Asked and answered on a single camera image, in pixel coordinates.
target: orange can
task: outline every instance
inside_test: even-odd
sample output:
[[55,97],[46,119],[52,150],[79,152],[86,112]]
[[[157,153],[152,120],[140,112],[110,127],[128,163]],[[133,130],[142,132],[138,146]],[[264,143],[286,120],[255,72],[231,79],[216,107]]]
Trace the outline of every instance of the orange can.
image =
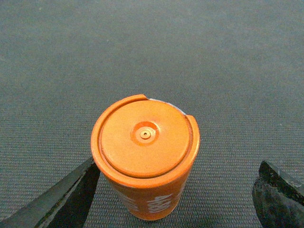
[[95,163],[136,217],[157,220],[177,206],[200,146],[196,120],[145,95],[118,101],[92,132]]

